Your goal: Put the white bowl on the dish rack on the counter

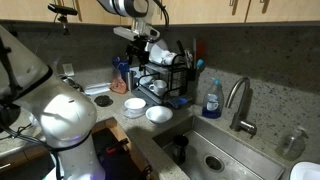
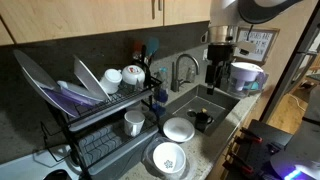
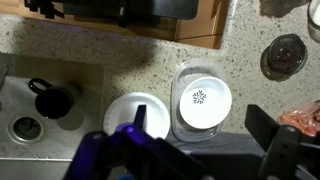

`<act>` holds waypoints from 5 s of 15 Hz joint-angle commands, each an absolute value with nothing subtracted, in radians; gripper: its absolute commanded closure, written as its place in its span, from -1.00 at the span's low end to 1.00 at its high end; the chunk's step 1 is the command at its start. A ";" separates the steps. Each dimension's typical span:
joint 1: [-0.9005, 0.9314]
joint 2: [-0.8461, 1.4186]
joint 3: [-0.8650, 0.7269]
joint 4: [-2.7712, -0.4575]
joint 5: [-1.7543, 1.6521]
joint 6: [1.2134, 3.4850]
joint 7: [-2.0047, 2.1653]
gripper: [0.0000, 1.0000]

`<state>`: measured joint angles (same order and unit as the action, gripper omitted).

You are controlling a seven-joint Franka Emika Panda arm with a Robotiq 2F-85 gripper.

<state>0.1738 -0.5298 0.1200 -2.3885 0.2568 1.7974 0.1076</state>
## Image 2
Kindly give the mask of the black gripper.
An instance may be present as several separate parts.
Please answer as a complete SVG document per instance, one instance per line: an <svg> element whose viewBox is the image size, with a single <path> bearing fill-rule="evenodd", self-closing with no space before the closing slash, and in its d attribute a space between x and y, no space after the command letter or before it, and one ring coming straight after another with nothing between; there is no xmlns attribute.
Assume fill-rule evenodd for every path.
<svg viewBox="0 0 320 180"><path fill-rule="evenodd" d="M207 94L213 95L214 85L222 76L223 66L231 59L233 53L232 44L209 44L207 59L209 64L206 69L205 82L207 83Z"/></svg>

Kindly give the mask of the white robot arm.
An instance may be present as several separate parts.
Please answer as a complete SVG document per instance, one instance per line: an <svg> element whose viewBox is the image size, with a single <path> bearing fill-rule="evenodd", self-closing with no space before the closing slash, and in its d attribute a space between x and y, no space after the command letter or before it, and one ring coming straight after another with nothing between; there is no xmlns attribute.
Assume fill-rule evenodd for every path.
<svg viewBox="0 0 320 180"><path fill-rule="evenodd" d="M255 64L234 62L232 54L235 48L240 54L249 55L256 45L249 41L252 29L245 40L238 41L238 29L242 22L251 26L274 19L291 6L302 0L211 0L208 30L201 37L202 43L208 43L205 83L207 93L212 95L215 88L221 86L226 71L227 91L230 94L246 96L253 90L262 90L267 75Z"/></svg>

